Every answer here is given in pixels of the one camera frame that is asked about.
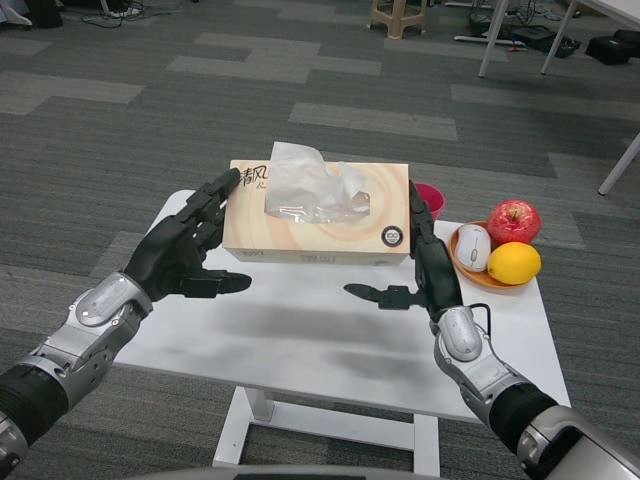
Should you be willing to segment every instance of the yellow lemon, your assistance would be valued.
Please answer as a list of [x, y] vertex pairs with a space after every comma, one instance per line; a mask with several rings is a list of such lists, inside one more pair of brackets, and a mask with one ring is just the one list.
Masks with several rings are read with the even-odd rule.
[[508, 285], [521, 285], [542, 268], [540, 254], [526, 243], [509, 242], [496, 248], [489, 257], [489, 275]]

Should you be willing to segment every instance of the tissue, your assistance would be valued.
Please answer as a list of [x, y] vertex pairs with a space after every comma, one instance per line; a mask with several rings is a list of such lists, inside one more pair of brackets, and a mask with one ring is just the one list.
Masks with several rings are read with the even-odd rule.
[[274, 142], [269, 162], [265, 213], [297, 223], [341, 223], [369, 215], [366, 177], [340, 162], [331, 175], [318, 150]]

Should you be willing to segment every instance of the red apple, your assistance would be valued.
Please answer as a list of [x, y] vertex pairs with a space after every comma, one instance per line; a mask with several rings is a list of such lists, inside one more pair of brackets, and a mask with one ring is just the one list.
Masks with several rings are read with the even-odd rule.
[[540, 231], [540, 214], [524, 200], [507, 200], [489, 215], [489, 235], [498, 245], [509, 242], [531, 243]]

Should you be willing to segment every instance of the robotic hand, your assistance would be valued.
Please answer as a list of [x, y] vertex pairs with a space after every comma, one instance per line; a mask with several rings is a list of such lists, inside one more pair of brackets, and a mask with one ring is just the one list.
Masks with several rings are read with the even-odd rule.
[[69, 307], [64, 324], [0, 376], [0, 479], [28, 448], [104, 379], [140, 322], [170, 294], [214, 298], [245, 290], [246, 275], [202, 268], [222, 241], [225, 207], [240, 182], [232, 169], [205, 183], [178, 214], [158, 223], [123, 272], [114, 272]]
[[[382, 309], [427, 309], [440, 369], [459, 386], [464, 402], [522, 462], [532, 479], [640, 479], [640, 460], [572, 409], [559, 406], [502, 361], [491, 344], [491, 313], [484, 304], [464, 306], [444, 242], [434, 234], [429, 208], [411, 183], [411, 256], [418, 291], [386, 291], [359, 284], [345, 289]], [[473, 308], [487, 309], [486, 330]]]

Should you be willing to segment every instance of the computer mouse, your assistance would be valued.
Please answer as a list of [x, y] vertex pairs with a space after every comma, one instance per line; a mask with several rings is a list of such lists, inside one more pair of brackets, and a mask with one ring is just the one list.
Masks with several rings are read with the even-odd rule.
[[470, 272], [481, 272], [487, 268], [491, 255], [491, 237], [480, 225], [469, 223], [458, 230], [456, 258]]

